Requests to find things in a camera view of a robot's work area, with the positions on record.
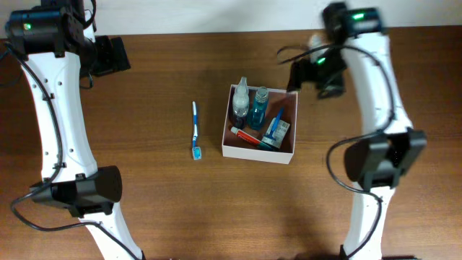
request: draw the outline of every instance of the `wooden table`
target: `wooden table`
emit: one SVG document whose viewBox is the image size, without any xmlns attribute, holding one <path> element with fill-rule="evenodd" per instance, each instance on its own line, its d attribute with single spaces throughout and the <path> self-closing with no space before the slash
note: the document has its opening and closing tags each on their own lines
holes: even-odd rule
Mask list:
<svg viewBox="0 0 462 260">
<path fill-rule="evenodd" d="M 81 91 L 87 135 L 98 165 L 117 165 L 121 205 L 148 259 L 314 259 L 337 254 L 349 229 L 352 195 L 327 174 L 336 140 L 360 133 L 351 78 L 342 98 L 300 95 L 297 143 L 289 165 L 222 157 L 228 91 L 249 85 L 285 88 L 289 65 L 276 50 L 313 31 L 123 37 L 132 68 Z M 428 147 L 394 196 L 384 255 L 459 259 L 462 254 L 462 27 L 390 31 L 401 97 Z M 18 66 L 0 64 L 1 81 Z M 29 88 L 0 90 L 0 259 L 101 259 L 85 228 L 40 233 L 9 211 L 9 202 L 40 180 L 41 148 Z M 199 146 L 191 158 L 191 101 L 200 107 Z M 345 177 L 342 153 L 334 170 Z M 75 222 L 65 210 L 28 201 L 20 209 L 45 226 Z"/>
</svg>

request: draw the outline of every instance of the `red toothpaste tube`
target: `red toothpaste tube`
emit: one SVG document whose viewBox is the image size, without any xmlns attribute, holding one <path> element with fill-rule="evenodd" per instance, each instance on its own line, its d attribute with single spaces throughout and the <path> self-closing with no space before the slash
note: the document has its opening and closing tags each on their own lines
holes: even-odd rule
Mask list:
<svg viewBox="0 0 462 260">
<path fill-rule="evenodd" d="M 265 144 L 264 142 L 258 140 L 257 138 L 251 136 L 250 134 L 245 133 L 244 131 L 236 127 L 232 127 L 231 132 L 237 135 L 239 138 L 245 140 L 247 143 L 253 144 L 261 150 L 273 151 L 273 148 L 270 147 L 269 145 Z"/>
</svg>

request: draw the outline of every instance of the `open box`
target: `open box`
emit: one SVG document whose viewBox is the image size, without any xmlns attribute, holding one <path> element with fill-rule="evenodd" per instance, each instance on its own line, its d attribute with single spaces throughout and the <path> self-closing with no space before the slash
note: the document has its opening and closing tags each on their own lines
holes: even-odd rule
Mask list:
<svg viewBox="0 0 462 260">
<path fill-rule="evenodd" d="M 263 151 L 249 144 L 231 132 L 232 127 L 232 97 L 237 85 L 231 85 L 228 98 L 227 112 L 225 115 L 225 128 L 223 130 L 222 151 L 224 157 L 233 157 L 246 160 L 259 160 L 269 163 L 289 164 L 295 151 L 295 131 L 297 129 L 297 102 L 298 93 L 288 93 L 285 90 L 269 90 L 269 103 L 266 109 L 265 124 L 260 131 L 252 130 L 246 126 L 243 131 L 261 140 L 268 129 L 271 120 L 275 118 L 279 110 L 284 107 L 281 120 L 290 124 L 289 131 L 282 141 L 281 148 L 277 152 Z M 250 107 L 252 108 L 257 87 L 248 87 Z"/>
</svg>

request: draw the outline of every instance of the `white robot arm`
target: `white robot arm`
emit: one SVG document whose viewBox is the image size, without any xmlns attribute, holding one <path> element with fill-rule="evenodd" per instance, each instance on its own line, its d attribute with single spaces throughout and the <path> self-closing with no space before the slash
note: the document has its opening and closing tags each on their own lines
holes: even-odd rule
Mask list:
<svg viewBox="0 0 462 260">
<path fill-rule="evenodd" d="M 348 10 L 338 2 L 324 9 L 323 20 L 334 44 L 313 46 L 281 62 L 295 61 L 287 89 L 299 90 L 302 82 L 309 81 L 317 84 L 320 99 L 339 96 L 343 93 L 341 72 L 349 68 L 362 114 L 363 135 L 336 143 L 326 158 L 334 180 L 355 192 L 350 229 L 340 258 L 382 259 L 380 243 L 391 197 L 399 178 L 406 174 L 427 140 L 422 131 L 412 129 L 404 110 L 391 65 L 389 38 L 378 11 Z M 312 53 L 312 61 L 298 60 Z M 356 143 L 346 150 L 344 164 L 353 187 L 332 173 L 329 162 L 336 147 L 350 142 Z"/>
<path fill-rule="evenodd" d="M 78 217 L 105 259 L 144 259 L 123 219 L 120 173 L 116 166 L 98 168 L 92 155 L 79 94 L 82 76 L 129 68 L 123 44 L 120 39 L 95 37 L 94 15 L 90 11 L 84 14 L 83 1 L 57 1 L 52 7 L 46 1 L 42 4 L 13 12 L 6 26 L 11 41 L 7 47 L 20 60 L 30 84 L 43 149 L 43 182 L 32 187 L 33 192 L 42 191 L 30 197 L 34 202 L 67 208 Z M 84 21 L 90 21 L 85 29 Z M 109 63 L 101 62 L 102 56 L 110 54 L 104 57 Z M 60 230 L 31 226 L 42 231 Z"/>
</svg>

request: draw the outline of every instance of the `blue toothbrush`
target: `blue toothbrush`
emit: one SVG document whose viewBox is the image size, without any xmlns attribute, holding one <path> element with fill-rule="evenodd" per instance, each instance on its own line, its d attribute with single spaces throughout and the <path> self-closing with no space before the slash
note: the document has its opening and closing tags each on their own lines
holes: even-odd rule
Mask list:
<svg viewBox="0 0 462 260">
<path fill-rule="evenodd" d="M 200 147 L 196 147 L 197 137 L 199 136 L 197 132 L 197 109 L 196 102 L 193 101 L 193 122 L 194 122 L 194 134 L 193 134 L 193 158 L 199 160 L 202 158 L 202 152 Z"/>
<path fill-rule="evenodd" d="M 271 131 L 269 132 L 269 134 L 265 135 L 265 137 L 276 141 L 276 139 L 273 137 L 273 134 L 274 134 L 274 131 L 276 131 L 277 129 L 277 125 L 279 124 L 279 120 L 281 120 L 281 116 L 283 112 L 284 112 L 284 108 L 281 108 L 281 110 L 277 114 L 276 119 L 274 119 L 274 123 L 273 123 L 273 127 L 271 127 Z"/>
</svg>

